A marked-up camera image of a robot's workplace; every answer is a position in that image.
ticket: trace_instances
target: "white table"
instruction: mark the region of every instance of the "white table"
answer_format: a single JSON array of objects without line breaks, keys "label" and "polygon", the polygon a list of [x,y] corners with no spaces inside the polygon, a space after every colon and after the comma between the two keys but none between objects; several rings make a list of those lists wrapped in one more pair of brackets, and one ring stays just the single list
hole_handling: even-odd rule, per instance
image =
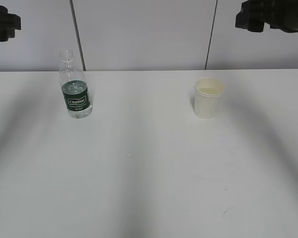
[{"label": "white table", "polygon": [[57,72],[0,73],[0,238],[298,238],[298,70],[86,78],[73,119]]}]

